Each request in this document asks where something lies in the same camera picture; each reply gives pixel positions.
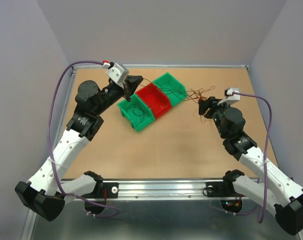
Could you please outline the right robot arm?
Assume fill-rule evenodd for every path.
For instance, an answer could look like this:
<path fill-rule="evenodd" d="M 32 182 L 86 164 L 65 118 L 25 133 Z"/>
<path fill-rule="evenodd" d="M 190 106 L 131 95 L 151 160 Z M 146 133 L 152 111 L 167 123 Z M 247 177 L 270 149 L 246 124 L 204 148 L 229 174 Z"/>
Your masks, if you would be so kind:
<path fill-rule="evenodd" d="M 226 100 L 213 96 L 198 101 L 198 113 L 212 119 L 225 150 L 260 179 L 251 180 L 240 170 L 227 171 L 222 178 L 222 191 L 248 197 L 275 217 L 288 234 L 303 230 L 303 187 L 274 165 L 245 131 L 242 112 Z"/>

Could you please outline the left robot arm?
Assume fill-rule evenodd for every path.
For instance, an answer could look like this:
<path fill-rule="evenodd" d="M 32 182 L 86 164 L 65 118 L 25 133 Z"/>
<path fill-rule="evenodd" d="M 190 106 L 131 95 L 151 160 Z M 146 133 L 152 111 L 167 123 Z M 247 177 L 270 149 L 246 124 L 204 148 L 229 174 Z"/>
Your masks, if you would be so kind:
<path fill-rule="evenodd" d="M 99 88 L 93 80 L 86 80 L 78 86 L 76 108 L 59 143 L 41 168 L 28 181 L 20 181 L 14 189 L 25 207 L 49 222 L 74 199 L 83 200 L 85 210 L 92 216 L 99 215 L 106 208 L 102 203 L 86 199 L 106 196 L 100 175 L 86 171 L 69 182 L 61 183 L 61 179 L 103 125 L 101 114 L 120 98 L 130 101 L 143 79 L 141 75 L 129 75 L 124 80 L 124 87 L 112 79 L 104 88 Z"/>

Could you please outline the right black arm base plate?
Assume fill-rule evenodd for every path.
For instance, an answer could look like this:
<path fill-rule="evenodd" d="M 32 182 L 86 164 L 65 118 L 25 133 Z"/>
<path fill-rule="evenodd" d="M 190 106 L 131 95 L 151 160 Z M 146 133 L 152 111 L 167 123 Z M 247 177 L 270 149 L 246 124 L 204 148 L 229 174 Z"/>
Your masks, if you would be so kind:
<path fill-rule="evenodd" d="M 205 183 L 206 195 L 214 198 L 236 197 L 239 194 L 235 192 L 233 184 L 226 181 L 208 181 Z"/>

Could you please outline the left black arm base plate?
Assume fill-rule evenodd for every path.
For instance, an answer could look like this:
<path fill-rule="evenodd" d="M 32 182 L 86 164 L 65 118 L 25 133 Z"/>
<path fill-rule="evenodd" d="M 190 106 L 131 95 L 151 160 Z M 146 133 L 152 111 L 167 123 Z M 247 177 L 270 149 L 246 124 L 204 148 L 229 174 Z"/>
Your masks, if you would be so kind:
<path fill-rule="evenodd" d="M 117 199 L 119 194 L 119 183 L 116 181 L 104 181 L 99 186 L 95 186 L 90 193 L 82 195 L 86 199 Z"/>

